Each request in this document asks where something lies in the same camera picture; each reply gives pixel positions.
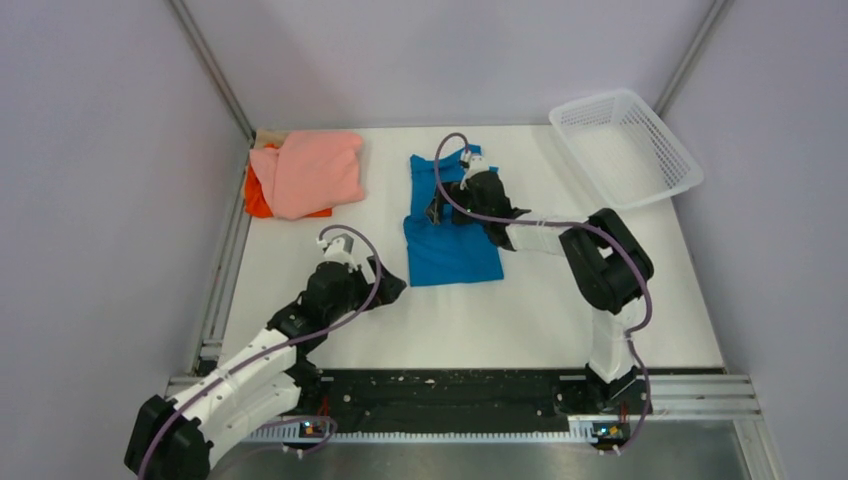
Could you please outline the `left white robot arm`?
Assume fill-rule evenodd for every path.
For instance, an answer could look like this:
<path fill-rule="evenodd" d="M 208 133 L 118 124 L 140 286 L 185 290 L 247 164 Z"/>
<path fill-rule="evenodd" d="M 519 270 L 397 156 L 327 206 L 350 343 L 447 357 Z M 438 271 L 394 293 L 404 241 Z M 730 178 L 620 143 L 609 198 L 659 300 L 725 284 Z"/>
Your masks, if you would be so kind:
<path fill-rule="evenodd" d="M 357 266 L 319 263 L 305 289 L 233 358 L 180 393 L 142 404 L 125 466 L 140 479 L 205 479 L 272 418 L 314 410 L 320 375 L 309 353 L 344 316 L 390 305 L 406 287 L 373 256 Z"/>

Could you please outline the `blue t shirt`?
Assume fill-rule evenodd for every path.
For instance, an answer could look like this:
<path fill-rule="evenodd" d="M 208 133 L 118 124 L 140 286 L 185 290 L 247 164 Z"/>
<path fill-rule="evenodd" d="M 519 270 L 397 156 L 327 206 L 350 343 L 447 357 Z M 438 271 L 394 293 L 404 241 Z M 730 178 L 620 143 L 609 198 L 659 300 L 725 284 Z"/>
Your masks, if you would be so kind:
<path fill-rule="evenodd" d="M 455 225 L 452 207 L 443 208 L 445 221 L 434 225 L 425 210 L 436 192 L 433 162 L 419 155 L 409 159 L 412 193 L 403 220 L 410 285 L 429 287 L 499 281 L 504 271 L 498 248 L 479 224 Z"/>

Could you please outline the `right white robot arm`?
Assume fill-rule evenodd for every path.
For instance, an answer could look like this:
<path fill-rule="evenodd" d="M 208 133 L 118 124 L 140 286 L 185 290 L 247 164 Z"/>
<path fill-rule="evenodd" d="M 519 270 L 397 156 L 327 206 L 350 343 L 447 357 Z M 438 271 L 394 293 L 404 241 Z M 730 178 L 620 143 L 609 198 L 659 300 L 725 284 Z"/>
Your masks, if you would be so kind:
<path fill-rule="evenodd" d="M 512 205 L 494 171 L 460 181 L 437 181 L 426 215 L 434 225 L 445 208 L 456 225 L 480 224 L 495 246 L 563 257 L 579 292 L 592 308 L 592 344 L 586 365 L 586 397 L 600 412 L 612 412 L 627 397 L 644 364 L 632 336 L 653 314 L 647 282 L 654 266 L 621 217 L 603 208 L 584 222 L 546 218 Z"/>

